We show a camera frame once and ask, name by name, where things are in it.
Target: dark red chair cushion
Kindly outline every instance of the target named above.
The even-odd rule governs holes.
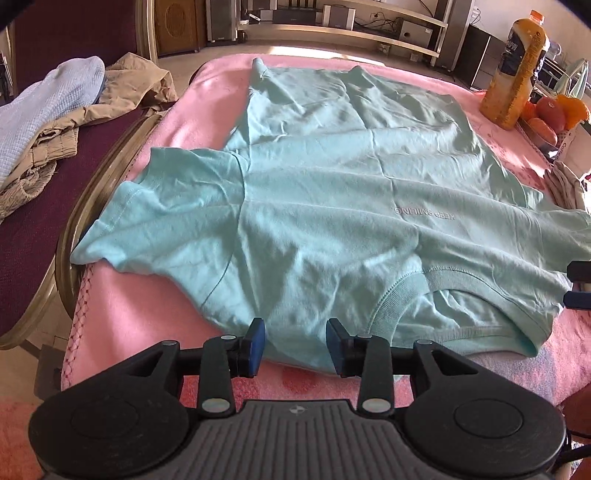
[[[80,127],[78,155],[58,160],[45,190],[0,225],[0,335],[21,318],[56,253],[76,200],[113,144],[142,115],[136,109],[107,123]]]
[[[73,58],[111,65],[137,52],[135,0],[35,0],[14,24],[15,77],[22,92]]]

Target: t-shirt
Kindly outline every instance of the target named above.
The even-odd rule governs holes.
[[[227,333],[262,317],[266,356],[308,368],[333,369],[331,317],[395,346],[534,356],[567,265],[591,258],[589,219],[519,183],[451,96],[256,59],[225,148],[153,148],[72,262],[164,275]]]

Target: fruit bowl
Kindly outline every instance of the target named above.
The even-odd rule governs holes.
[[[520,118],[518,123],[532,143],[538,148],[539,151],[542,152],[542,155],[550,163],[552,163],[556,158],[556,155],[558,155],[558,147],[556,147],[556,145],[549,144],[546,140],[534,132],[534,130],[523,119]]]

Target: juice bottle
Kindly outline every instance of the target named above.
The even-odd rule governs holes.
[[[535,10],[513,24],[480,112],[505,130],[515,127],[544,63],[550,40],[542,28],[544,16]]]

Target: chair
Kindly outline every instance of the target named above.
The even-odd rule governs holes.
[[[579,75],[576,83],[573,84],[573,79]],[[569,97],[583,99],[587,80],[589,78],[589,61],[586,59],[579,59],[571,63],[561,78],[559,78],[554,89],[550,89],[538,82],[536,88],[544,95],[551,98],[556,98],[558,95],[566,95]]]
[[[109,65],[131,51],[156,60],[149,27],[153,7],[153,0],[36,0],[10,28],[15,90],[22,91],[73,57],[97,55]],[[106,201],[160,118],[136,109],[104,124],[81,127],[78,154],[59,160],[39,197],[0,225],[0,349],[21,345],[40,354],[26,338],[56,294],[60,235],[67,241],[64,229],[78,224],[77,215],[88,212],[88,202]]]

